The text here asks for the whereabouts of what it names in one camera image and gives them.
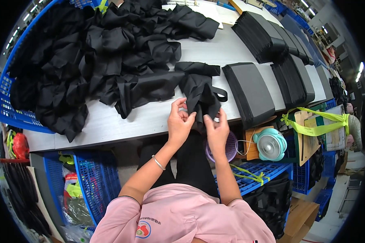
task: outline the worktable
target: worktable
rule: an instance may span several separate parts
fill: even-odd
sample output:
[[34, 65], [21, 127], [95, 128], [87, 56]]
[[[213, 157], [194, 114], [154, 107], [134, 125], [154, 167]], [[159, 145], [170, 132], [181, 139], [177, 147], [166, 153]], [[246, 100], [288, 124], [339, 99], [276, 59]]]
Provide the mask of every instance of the worktable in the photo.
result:
[[[200, 5], [215, 4], [205, 1], [198, 2]], [[259, 13], [268, 21], [282, 26], [265, 8], [261, 10], [252, 5], [243, 4], [243, 11]], [[230, 16], [234, 16], [237, 14], [235, 11], [220, 6], [216, 6], [216, 8], [219, 9], [221, 15], [229, 13]], [[257, 65], [268, 87], [276, 111], [285, 109], [280, 88], [270, 66], [272, 63], [258, 64], [248, 48], [231, 29], [231, 25], [224, 24], [223, 28], [223, 30], [217, 30], [212, 40], [204, 42], [193, 38], [179, 40], [182, 49], [180, 61], [197, 61], [210, 65], [220, 65], [221, 67], [238, 62], [253, 62]], [[326, 95], [315, 67], [307, 65], [306, 69], [315, 90], [315, 100], [313, 102], [325, 100]], [[173, 65], [170, 65], [170, 70], [174, 71]], [[221, 103], [222, 108], [227, 114], [227, 119], [240, 119], [237, 105], [223, 71], [220, 76], [213, 77], [213, 86], [224, 89], [228, 93], [228, 101]], [[68, 142], [66, 136], [58, 133], [46, 134], [29, 130], [24, 130], [23, 133], [27, 137], [30, 152], [83, 148], [154, 136], [168, 131], [166, 121], [170, 113], [170, 105], [173, 101], [181, 97], [184, 97], [184, 95], [181, 93], [180, 88], [177, 87], [175, 89], [175, 96], [172, 99], [151, 102], [135, 108], [127, 119], [122, 119], [113, 106], [105, 105], [98, 100], [88, 101], [89, 114], [85, 126], [83, 131], [77, 135], [72, 143]]]

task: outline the person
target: person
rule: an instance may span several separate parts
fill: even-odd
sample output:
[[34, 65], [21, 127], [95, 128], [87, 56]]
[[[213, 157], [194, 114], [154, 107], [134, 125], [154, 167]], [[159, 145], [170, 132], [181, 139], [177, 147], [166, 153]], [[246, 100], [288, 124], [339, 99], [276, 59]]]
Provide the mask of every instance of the person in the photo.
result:
[[[143, 146], [137, 171], [108, 205], [91, 242], [275, 242], [242, 199], [229, 166], [225, 147], [230, 129], [224, 110], [217, 114], [219, 122], [204, 116], [218, 193], [202, 137], [191, 130], [196, 113], [179, 110], [187, 109], [185, 100], [172, 104], [167, 142]], [[174, 155], [176, 178], [169, 163]]]

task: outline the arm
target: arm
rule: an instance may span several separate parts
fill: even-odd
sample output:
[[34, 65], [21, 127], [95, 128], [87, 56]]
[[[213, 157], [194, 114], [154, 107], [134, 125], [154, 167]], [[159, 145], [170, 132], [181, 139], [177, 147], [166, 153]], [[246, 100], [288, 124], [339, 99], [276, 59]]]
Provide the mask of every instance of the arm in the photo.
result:
[[[190, 116], [180, 108], [187, 109], [184, 103], [186, 98], [180, 98], [172, 103], [172, 109], [168, 118], [169, 139], [167, 143], [155, 154], [156, 160], [163, 168], [169, 163], [172, 156], [188, 138], [189, 132], [195, 122], [196, 112]], [[142, 204], [143, 196], [150, 190], [160, 177], [163, 170], [151, 158], [124, 184], [119, 196], [130, 196]]]
[[226, 158], [226, 141], [230, 132], [227, 115], [220, 108], [217, 116], [219, 117], [219, 122], [215, 122], [209, 115], [205, 115], [204, 123], [207, 129], [208, 144], [215, 159], [220, 200], [223, 204], [228, 205], [232, 200], [242, 198], [242, 196]]

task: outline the pink polo shirt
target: pink polo shirt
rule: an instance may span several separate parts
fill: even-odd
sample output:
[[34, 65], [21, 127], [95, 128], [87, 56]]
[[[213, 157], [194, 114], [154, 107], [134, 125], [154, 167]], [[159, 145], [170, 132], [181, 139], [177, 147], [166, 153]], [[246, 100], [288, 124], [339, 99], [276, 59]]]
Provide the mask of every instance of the pink polo shirt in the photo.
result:
[[185, 184], [168, 184], [148, 191], [142, 208], [131, 197], [111, 201], [98, 224], [94, 242], [274, 243], [272, 232], [243, 200], [228, 206]]

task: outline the small electric fan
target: small electric fan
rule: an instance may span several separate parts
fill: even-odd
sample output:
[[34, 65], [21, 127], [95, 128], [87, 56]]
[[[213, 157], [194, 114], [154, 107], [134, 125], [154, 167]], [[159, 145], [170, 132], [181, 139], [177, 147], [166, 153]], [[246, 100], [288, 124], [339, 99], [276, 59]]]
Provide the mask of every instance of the small electric fan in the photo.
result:
[[266, 128], [262, 132], [254, 134], [253, 141], [257, 143], [261, 160], [279, 161], [284, 157], [287, 149], [285, 138], [274, 128]]

